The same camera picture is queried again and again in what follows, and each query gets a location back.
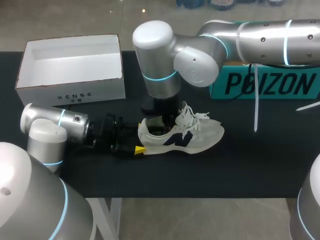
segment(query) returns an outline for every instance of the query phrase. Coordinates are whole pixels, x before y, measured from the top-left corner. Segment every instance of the robotic arm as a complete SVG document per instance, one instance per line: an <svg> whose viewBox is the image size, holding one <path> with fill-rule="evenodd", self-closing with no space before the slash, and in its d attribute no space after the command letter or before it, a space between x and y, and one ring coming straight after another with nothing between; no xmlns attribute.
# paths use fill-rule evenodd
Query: robotic arm
<svg viewBox="0 0 320 240"><path fill-rule="evenodd" d="M212 20L197 36L177 35L166 22L149 21L134 31L133 44L149 95L165 103L180 90L179 74L191 85L207 87L226 61L287 66L320 63L320 20Z"/></svg>

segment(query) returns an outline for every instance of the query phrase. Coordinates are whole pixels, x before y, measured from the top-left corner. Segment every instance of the white cardboard box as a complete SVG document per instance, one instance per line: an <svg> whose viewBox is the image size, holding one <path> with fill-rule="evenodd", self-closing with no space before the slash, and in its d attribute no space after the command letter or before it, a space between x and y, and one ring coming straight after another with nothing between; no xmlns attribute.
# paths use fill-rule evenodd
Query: white cardboard box
<svg viewBox="0 0 320 240"><path fill-rule="evenodd" d="M29 41L15 88L24 105L56 106L126 98L118 36Z"/></svg>

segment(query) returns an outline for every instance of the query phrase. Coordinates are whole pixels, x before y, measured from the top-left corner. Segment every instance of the blue led ring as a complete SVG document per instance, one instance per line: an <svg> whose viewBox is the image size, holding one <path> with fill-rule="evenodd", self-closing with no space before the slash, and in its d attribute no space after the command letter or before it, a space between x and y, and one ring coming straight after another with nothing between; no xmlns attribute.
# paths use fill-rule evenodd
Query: blue led ring
<svg viewBox="0 0 320 240"><path fill-rule="evenodd" d="M58 222L58 225L56 226L55 230L53 231L51 237L49 237L48 240L54 240L55 237L57 236L61 226L62 226L62 223L64 222L65 220L65 217L66 217L66 213L67 213L67 208L68 208L68 191L67 191L67 187L64 183L64 181L62 181L61 178L59 178L63 184L63 188L64 188L64 195L65 195L65 198L64 198L64 206L63 206L63 211L62 211L62 214L61 214L61 218Z"/></svg>
<svg viewBox="0 0 320 240"><path fill-rule="evenodd" d="M58 162L54 162L54 163L44 163L43 165L45 166L54 166L54 165L59 165L62 164L63 160L58 161Z"/></svg>
<svg viewBox="0 0 320 240"><path fill-rule="evenodd" d="M291 22L292 20L289 20L285 26L285 36L283 41L283 59L284 59L285 65L289 65L289 62L288 62L288 35L289 34L288 33L289 33Z"/></svg>
<svg viewBox="0 0 320 240"><path fill-rule="evenodd" d="M151 78L151 77L147 77L145 76L143 73L142 73L142 76L147 79L147 80L150 80L150 81L164 81L164 80L167 80L171 77L173 77L178 71L175 71L174 73L172 73L171 75L169 76L166 76L166 77L163 77L163 78Z"/></svg>
<svg viewBox="0 0 320 240"><path fill-rule="evenodd" d="M301 222L301 224L302 224L305 232L309 235L309 237L310 237L312 240L316 240L316 239L311 235L311 233L308 231L307 227L305 226L304 222L302 221L302 218L301 218L301 215L300 215L300 209L299 209L300 193L301 193L301 190L300 190L300 192L299 192L298 200L297 200L297 203L296 203L296 206L297 206L297 209L298 209L298 215L299 215L300 222Z"/></svg>
<svg viewBox="0 0 320 240"><path fill-rule="evenodd" d="M207 33L201 34L201 35L199 35L199 37L208 37L208 38L213 38L213 39L218 40L224 46L225 52L226 52L226 58L228 59L228 55L229 55L228 48L220 38L218 38L218 37L216 37L214 35L211 35L211 34L207 34Z"/></svg>
<svg viewBox="0 0 320 240"><path fill-rule="evenodd" d="M61 120L62 120L62 117L63 117L64 114L65 114L65 109L63 109L61 114L60 114L59 121L58 121L58 126L60 126Z"/></svg>

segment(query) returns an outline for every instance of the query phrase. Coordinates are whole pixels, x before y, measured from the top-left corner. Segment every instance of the white sneaker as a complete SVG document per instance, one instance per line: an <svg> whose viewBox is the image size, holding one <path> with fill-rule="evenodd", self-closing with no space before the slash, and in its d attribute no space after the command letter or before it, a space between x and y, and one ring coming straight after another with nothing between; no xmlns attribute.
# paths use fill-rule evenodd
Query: white sneaker
<svg viewBox="0 0 320 240"><path fill-rule="evenodd" d="M146 148L144 154L163 154L178 150L188 154L203 152L218 143L225 133L221 123L210 119L208 113L194 114L186 102L175 119L175 125L166 134L152 135L148 128L164 128L162 116L143 119L138 127L140 142Z"/></svg>

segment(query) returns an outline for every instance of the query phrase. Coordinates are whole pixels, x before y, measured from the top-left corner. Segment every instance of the gray floor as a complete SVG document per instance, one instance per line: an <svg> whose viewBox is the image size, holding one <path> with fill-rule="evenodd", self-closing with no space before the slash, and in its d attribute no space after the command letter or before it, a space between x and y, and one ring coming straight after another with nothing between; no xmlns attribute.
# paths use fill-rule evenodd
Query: gray floor
<svg viewBox="0 0 320 240"><path fill-rule="evenodd" d="M121 240L290 240L284 199L123 200Z"/></svg>
<svg viewBox="0 0 320 240"><path fill-rule="evenodd" d="M132 50L132 33L149 20L194 35L206 21L270 21L319 17L320 1L287 0L282 7L239 4L230 11L176 8L175 0L0 0L0 51L27 41L118 34ZM292 207L294 200L289 201ZM289 240L287 202L279 199L123 200L121 240Z"/></svg>

